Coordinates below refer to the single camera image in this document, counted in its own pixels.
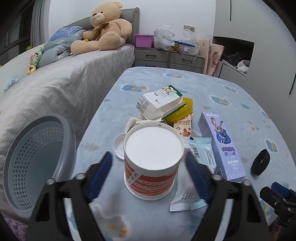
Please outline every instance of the red and white paper container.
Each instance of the red and white paper container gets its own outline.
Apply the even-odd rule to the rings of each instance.
[[[147,122],[133,127],[124,139],[124,182],[143,200],[158,200],[173,188],[184,143],[172,127]]]

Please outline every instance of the light blue tablecloth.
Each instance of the light blue tablecloth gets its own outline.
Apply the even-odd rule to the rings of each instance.
[[[184,97],[194,100],[195,117],[192,128],[200,134],[198,120],[202,111],[217,112],[229,128],[239,151],[247,179],[259,196],[261,188],[278,182],[296,189],[296,168],[279,131],[264,110],[239,86],[228,81],[193,72],[136,67],[126,70],[106,96],[93,117],[77,149],[73,176],[85,172],[98,162],[106,151],[113,154],[110,174],[91,208],[107,241],[179,241],[190,240],[197,230],[207,207],[195,211],[170,212],[172,191],[157,201],[143,201],[133,196],[123,181],[124,163],[113,151],[115,137],[124,132],[131,116],[138,117],[136,102],[147,91],[168,85],[176,87]],[[271,160],[259,177],[250,175],[253,160],[262,149],[268,149]],[[79,240],[69,201],[67,216],[74,240]],[[275,220],[273,209],[261,201],[268,224]],[[222,240],[228,225],[231,205],[216,240]]]

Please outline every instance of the laundry basket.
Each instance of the laundry basket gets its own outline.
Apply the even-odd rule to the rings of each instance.
[[[76,153],[74,131],[58,114],[40,117],[15,138],[6,156],[6,199],[21,218],[30,218],[46,180],[68,180]]]

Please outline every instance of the gray headboard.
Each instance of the gray headboard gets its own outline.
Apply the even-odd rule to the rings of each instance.
[[[130,9],[122,9],[120,18],[123,18],[131,23],[133,27],[133,32],[130,36],[128,36],[126,43],[135,45],[135,34],[139,33],[140,9],[138,7],[130,8]],[[80,26],[85,30],[94,29],[94,27],[91,25],[90,17],[81,19],[65,27],[72,27],[72,26]]]

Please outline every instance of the milk carton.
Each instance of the milk carton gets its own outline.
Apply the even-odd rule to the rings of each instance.
[[[161,121],[185,104],[183,95],[175,87],[169,85],[163,89],[143,94],[137,102],[137,109],[146,120]]]
[[[244,166],[221,116],[203,112],[198,125],[203,137],[212,137],[212,149],[217,164],[215,173],[227,181],[243,180],[246,176]]]

